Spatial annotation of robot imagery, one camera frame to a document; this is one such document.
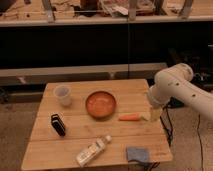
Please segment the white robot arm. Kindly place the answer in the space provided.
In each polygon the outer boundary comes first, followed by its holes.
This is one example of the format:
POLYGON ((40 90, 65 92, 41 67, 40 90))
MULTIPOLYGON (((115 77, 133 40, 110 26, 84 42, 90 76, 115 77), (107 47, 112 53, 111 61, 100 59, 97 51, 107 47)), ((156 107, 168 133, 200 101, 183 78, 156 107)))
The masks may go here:
POLYGON ((193 75, 192 68, 185 63, 158 71, 147 92, 149 103, 159 109, 173 97, 213 122, 213 93, 193 85, 193 75))

